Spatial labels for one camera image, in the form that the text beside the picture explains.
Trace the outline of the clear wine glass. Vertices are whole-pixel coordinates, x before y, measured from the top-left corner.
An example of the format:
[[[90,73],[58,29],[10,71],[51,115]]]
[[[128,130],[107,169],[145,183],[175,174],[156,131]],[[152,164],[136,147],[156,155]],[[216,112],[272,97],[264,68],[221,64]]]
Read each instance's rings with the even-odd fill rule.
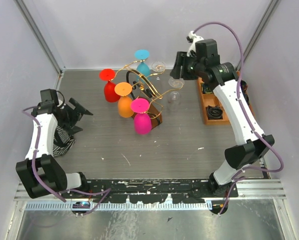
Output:
[[[176,111],[181,104],[181,94],[179,91],[183,88],[185,81],[182,78],[175,79],[170,77],[168,83],[171,87],[167,98],[168,108],[170,111]]]
[[[159,90],[163,86],[160,75],[165,71],[166,64],[163,61],[155,61],[152,63],[151,68],[153,70],[154,86]]]

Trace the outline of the striped black white cloth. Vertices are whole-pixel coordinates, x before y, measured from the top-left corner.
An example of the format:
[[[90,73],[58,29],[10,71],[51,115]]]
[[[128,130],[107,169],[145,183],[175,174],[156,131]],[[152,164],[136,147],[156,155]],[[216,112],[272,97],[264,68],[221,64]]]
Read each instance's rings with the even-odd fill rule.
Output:
[[[75,144],[76,140],[60,126],[56,126],[53,138],[52,153],[54,158],[64,156]]]

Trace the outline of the clear wine glass front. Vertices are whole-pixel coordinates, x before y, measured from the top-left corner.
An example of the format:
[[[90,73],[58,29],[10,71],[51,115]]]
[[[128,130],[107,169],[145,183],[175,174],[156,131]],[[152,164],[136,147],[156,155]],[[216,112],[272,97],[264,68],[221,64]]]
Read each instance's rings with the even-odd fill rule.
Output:
[[[175,79],[170,77],[168,83],[171,87],[167,98],[168,108],[170,111],[176,111],[181,104],[181,94],[179,91],[183,88],[185,81],[182,78]]]

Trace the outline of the gold wire wine glass rack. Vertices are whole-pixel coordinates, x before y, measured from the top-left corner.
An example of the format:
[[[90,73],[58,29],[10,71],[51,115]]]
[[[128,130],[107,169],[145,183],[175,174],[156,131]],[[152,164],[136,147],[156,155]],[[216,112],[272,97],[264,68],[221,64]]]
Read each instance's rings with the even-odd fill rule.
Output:
[[[131,68],[131,65],[140,63],[140,60],[135,60],[129,64],[124,65],[122,68],[117,70],[115,72],[115,77],[118,75],[119,72],[126,70],[126,77],[129,76],[130,73],[135,74],[138,77],[137,81],[134,81],[133,83],[130,83],[129,81],[125,81],[129,83],[132,86],[132,92],[129,94],[132,97],[132,101],[137,98],[143,98],[146,99],[149,102],[149,110],[147,111],[147,114],[150,117],[151,120],[151,130],[158,127],[163,122],[162,117],[162,110],[157,110],[156,107],[152,106],[153,104],[158,105],[159,107],[163,108],[164,106],[157,102],[157,100],[163,99],[163,96],[169,93],[171,89],[160,93],[157,88],[154,86],[153,83],[150,82],[149,77],[152,77],[154,73],[151,73],[149,76],[144,76],[142,73],[138,72],[136,69]]]

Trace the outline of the wooden compartment tray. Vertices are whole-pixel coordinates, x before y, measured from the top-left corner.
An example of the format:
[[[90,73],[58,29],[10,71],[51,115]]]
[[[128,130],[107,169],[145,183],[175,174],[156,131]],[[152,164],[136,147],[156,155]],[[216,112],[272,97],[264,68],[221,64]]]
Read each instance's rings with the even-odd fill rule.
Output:
[[[201,77],[196,81],[202,108],[202,118],[205,125],[229,125],[230,121],[225,109],[214,93],[204,83]]]

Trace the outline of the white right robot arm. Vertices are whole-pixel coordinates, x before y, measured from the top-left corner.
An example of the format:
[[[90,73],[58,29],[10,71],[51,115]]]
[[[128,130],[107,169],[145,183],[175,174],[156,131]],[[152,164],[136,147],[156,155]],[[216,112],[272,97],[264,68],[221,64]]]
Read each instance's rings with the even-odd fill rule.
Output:
[[[211,195],[220,197],[238,172],[261,159],[275,140],[257,124],[243,96],[235,67],[230,62],[221,63],[217,42],[203,39],[193,31],[186,39],[191,45],[188,51],[177,52],[170,76],[184,80],[201,78],[223,106],[236,141],[235,146],[224,151],[224,162],[207,182]]]

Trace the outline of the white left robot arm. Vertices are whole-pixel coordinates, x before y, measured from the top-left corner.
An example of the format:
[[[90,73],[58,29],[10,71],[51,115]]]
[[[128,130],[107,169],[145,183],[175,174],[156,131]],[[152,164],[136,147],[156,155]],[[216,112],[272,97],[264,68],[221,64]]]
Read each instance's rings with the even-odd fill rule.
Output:
[[[90,192],[85,175],[65,173],[56,158],[71,149],[76,141],[74,135],[82,131],[77,122],[92,113],[74,98],[66,104],[58,98],[61,94],[56,89],[41,90],[41,101],[32,111],[22,111],[31,117],[33,133],[25,159],[16,163],[15,170],[32,199],[52,194],[63,201],[63,191],[72,191],[78,198],[85,198]]]

